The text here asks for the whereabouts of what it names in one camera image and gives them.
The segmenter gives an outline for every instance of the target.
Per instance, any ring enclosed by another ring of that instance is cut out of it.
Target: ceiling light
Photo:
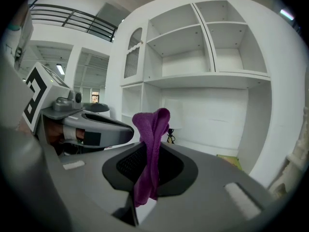
[[[287,13],[285,10],[281,10],[280,13],[283,14],[288,19],[290,19],[291,21],[294,20],[294,17],[291,14]]]
[[[58,68],[60,74],[61,74],[61,75],[64,75],[64,71],[63,71],[63,69],[62,69],[62,65],[61,65],[61,64],[56,64],[56,66],[57,66],[57,68]]]

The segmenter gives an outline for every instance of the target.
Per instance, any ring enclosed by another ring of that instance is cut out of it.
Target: lamp shade
[[[170,112],[169,128],[183,127],[183,103],[180,100],[165,99],[164,107]]]

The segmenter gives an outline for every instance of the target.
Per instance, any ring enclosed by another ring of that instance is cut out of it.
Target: purple cloth
[[[157,200],[159,185],[159,149],[161,137],[169,129],[169,110],[160,108],[154,113],[139,113],[132,118],[140,132],[140,141],[147,146],[147,165],[134,186],[134,205],[146,204],[148,198]]]

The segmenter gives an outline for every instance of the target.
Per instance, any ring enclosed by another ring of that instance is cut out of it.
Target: black railing
[[[51,5],[34,4],[30,7],[32,20],[47,24],[77,29],[112,42],[118,29],[113,24],[83,11]]]

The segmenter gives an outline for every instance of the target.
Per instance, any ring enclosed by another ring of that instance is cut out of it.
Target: green book
[[[241,165],[239,163],[239,159],[237,157],[230,157],[230,156],[224,156],[224,155],[217,155],[217,157],[220,157],[229,163],[233,164],[235,167],[238,167],[239,170],[242,170]]]

